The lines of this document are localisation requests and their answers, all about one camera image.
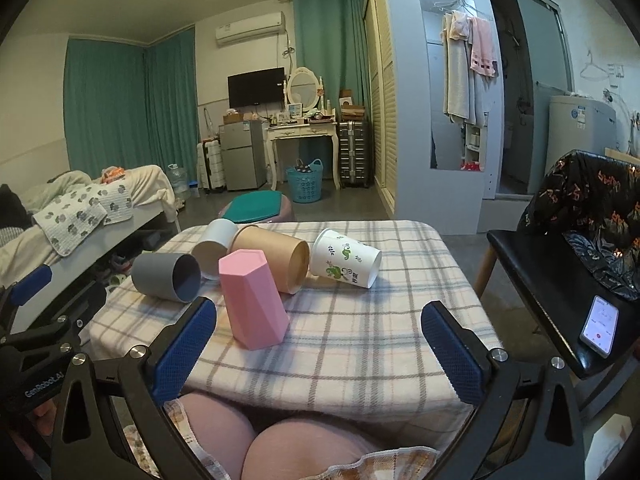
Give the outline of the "oval vanity mirror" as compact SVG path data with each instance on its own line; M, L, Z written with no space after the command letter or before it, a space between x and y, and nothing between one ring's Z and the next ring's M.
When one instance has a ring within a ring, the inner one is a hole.
M316 107L320 100L320 79L307 67L297 67L286 82L286 102L300 105L303 112Z

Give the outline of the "white washing machine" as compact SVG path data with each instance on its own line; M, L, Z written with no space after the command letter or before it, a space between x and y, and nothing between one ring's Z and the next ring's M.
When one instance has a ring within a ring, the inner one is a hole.
M581 96L552 96L546 170L570 151L603 155L616 145L616 113L605 102Z

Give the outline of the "white air conditioner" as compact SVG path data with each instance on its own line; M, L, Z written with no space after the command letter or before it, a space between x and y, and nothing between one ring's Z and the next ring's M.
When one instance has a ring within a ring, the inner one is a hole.
M279 36L285 32L285 15L282 11L243 18L216 28L218 47L238 44L247 40Z

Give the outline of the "bed with beige blanket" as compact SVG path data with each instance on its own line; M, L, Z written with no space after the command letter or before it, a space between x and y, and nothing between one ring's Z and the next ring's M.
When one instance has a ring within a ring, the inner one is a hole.
M157 204L168 221L177 218L176 196L156 165L128 169L108 183L80 170L21 195L1 187L1 284L9 286L47 264L70 257L90 237Z

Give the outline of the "plaid table cloth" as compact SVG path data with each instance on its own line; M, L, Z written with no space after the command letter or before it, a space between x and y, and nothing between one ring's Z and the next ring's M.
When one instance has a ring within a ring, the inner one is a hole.
M440 448L470 409L422 335L422 309L442 302L488 348L499 344L494 326L431 226L337 221L334 229L382 252L373 286L308 276L283 300L285 340L264 350L240 346L221 315L186 388L254 408L334 415L404 445Z

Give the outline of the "louvered wardrobe door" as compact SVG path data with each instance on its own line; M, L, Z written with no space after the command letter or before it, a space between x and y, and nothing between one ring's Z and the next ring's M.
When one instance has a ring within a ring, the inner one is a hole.
M394 50L386 0L367 0L364 11L369 76L374 180L393 216L397 192L397 98Z

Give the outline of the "patterned white towel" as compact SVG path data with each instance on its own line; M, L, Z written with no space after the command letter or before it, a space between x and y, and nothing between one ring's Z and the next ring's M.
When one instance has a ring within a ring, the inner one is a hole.
M54 251L65 258L100 226L129 220L132 206L125 183L90 184L55 197L34 220Z

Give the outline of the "pink faceted cup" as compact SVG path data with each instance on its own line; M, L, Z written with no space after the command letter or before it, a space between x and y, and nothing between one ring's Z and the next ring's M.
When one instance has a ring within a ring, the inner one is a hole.
M248 350L280 344L290 319L259 249L239 249L222 257L219 278L233 337Z

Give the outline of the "black television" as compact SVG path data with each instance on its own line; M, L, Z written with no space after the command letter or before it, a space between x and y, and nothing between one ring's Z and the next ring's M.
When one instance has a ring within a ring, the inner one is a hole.
M232 108L283 103L283 67L254 70L228 77L228 100Z

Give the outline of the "smartphone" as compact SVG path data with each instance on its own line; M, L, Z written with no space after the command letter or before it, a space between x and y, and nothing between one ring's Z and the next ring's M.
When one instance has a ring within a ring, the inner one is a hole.
M618 321L618 309L600 296L595 296L579 339L602 358L612 351Z

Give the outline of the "white suitcase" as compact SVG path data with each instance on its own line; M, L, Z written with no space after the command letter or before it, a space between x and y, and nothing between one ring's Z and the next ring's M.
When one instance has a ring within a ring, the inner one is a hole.
M204 192L219 191L227 186L217 139L203 140L196 146L196 172L198 187Z

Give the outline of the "black suitcase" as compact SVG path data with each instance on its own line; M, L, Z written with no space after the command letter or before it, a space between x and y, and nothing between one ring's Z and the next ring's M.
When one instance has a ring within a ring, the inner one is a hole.
M337 127L338 163L342 185L368 188L372 179L372 146L368 123L340 122Z

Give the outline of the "white hanging towel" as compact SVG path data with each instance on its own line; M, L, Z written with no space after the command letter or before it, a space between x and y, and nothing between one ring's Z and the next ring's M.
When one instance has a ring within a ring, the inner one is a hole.
M442 18L444 47L444 106L453 122L477 125L475 76L471 70L471 29L469 15L448 12Z

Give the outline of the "black floral garment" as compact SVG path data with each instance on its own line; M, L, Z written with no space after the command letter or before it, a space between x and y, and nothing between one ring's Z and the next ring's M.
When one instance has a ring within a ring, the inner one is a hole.
M559 234L610 292L639 299L639 166L571 151L551 167L518 222Z

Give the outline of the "water bottle jug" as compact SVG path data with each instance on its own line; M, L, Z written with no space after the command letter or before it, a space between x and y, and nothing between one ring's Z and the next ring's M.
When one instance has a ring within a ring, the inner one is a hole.
M186 170L173 162L168 165L167 175L178 200L186 200L190 195L190 186Z

